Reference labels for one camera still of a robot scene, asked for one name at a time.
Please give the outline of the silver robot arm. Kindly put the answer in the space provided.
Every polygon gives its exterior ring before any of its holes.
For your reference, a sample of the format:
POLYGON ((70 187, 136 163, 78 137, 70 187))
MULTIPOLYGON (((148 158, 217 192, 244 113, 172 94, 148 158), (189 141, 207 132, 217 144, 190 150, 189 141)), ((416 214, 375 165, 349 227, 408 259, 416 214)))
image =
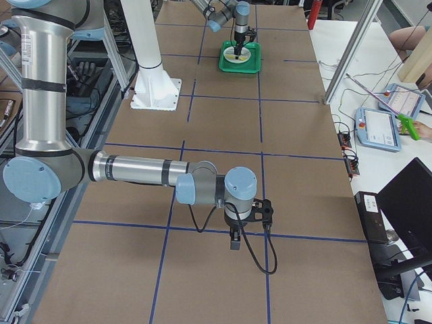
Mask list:
MULTIPOLYGON (((257 179, 247 167, 235 167, 218 175, 212 163, 186 163, 108 155, 104 151, 73 148, 65 139, 67 43, 71 37, 101 39, 106 31, 103 1, 7 1, 12 19, 21 31, 23 138, 14 157, 3 169, 7 189, 27 203, 41 203, 78 184, 103 180, 175 188, 179 203, 224 208, 230 227, 231 249, 239 249, 246 236, 257 179)), ((248 26, 249 4, 220 1, 217 11, 211 1, 192 1, 208 26, 218 31, 234 19, 234 47, 241 54, 248 26)), ((138 78, 131 102, 133 109, 175 111, 182 81, 170 78, 163 67, 151 1, 121 1, 138 64, 138 78)))
POLYGON ((250 4, 246 1, 220 1, 223 5, 217 10, 211 1, 191 0, 207 21, 213 32, 218 32, 231 19, 234 20, 234 40, 231 42, 233 53, 224 54, 225 58, 243 63, 249 60, 250 54, 243 48, 254 41, 256 32, 249 25, 250 4))

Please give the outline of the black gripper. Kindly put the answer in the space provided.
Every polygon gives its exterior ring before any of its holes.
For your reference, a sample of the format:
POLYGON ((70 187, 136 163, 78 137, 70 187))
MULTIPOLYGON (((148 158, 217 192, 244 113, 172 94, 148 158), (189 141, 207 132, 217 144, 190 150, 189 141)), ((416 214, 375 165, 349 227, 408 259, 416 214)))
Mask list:
POLYGON ((228 215, 224 213, 224 220, 230 227, 230 249, 239 250, 241 239, 239 236, 242 235, 242 228, 246 226, 247 223, 251 221, 250 216, 245 218, 237 218, 236 215, 228 215))
POLYGON ((234 47, 234 55, 235 55, 235 59, 239 60, 240 55, 242 53, 242 47, 244 46, 245 34, 240 32, 235 32, 234 40, 236 42, 236 45, 234 47))

